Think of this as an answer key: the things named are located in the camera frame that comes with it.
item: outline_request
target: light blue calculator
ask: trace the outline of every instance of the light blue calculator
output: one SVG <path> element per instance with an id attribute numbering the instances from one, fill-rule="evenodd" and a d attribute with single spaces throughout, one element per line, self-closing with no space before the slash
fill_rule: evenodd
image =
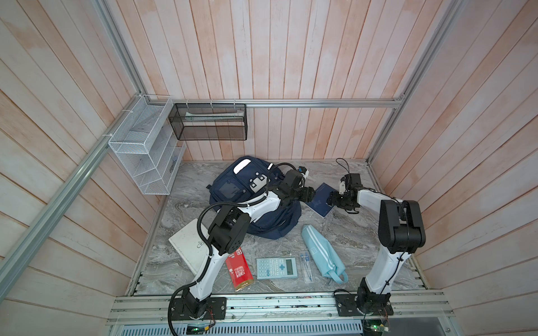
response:
<path id="1" fill-rule="evenodd" d="M 295 258 L 258 258 L 258 280 L 297 277 Z"/>

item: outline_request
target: white notebook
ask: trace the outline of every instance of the white notebook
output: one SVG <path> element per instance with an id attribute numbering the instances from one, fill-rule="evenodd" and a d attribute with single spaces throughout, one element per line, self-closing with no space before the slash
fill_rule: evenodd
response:
<path id="1" fill-rule="evenodd" d="M 194 275 L 198 273 L 209 252 L 207 245 L 198 236 L 198 231 L 196 230 L 197 221 L 198 219 L 193 219 L 189 224 L 168 238 L 170 244 L 178 251 Z M 206 227 L 203 225 L 202 234 L 206 238 L 209 236 Z"/>

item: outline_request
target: dark blue notebook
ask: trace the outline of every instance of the dark blue notebook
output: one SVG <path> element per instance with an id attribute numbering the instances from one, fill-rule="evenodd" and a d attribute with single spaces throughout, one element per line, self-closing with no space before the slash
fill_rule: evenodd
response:
<path id="1" fill-rule="evenodd" d="M 327 216 L 329 211 L 334 207 L 327 205 L 327 198 L 329 198 L 329 194 L 331 191 L 336 191 L 334 188 L 328 186 L 325 183 L 322 183 L 317 189 L 316 189 L 316 195 L 312 199 L 312 202 L 306 203 L 308 206 L 310 206 L 315 212 L 319 213 L 322 217 Z"/>

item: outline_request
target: backpack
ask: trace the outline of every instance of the backpack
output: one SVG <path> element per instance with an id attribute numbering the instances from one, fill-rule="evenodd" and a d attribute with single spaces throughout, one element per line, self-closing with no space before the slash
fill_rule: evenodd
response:
<path id="1" fill-rule="evenodd" d="M 208 185 L 209 204 L 216 202 L 246 202 L 265 192 L 265 180 L 270 184 L 284 179 L 279 168 L 269 170 L 273 164 L 252 156 L 243 156 L 226 168 L 214 181 Z M 254 219 L 247 233 L 268 239 L 284 237 L 299 221 L 301 205 L 299 201 L 290 202 L 286 207 L 280 207 Z"/>

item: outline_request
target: white wire mesh basket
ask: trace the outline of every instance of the white wire mesh basket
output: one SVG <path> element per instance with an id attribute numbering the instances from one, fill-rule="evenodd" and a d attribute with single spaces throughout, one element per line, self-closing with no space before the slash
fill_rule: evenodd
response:
<path id="1" fill-rule="evenodd" d="M 166 103 L 155 102 L 156 97 L 140 97 L 109 145 L 143 194 L 169 195 L 186 144 L 176 147 L 166 120 L 172 101 L 166 97 Z"/>

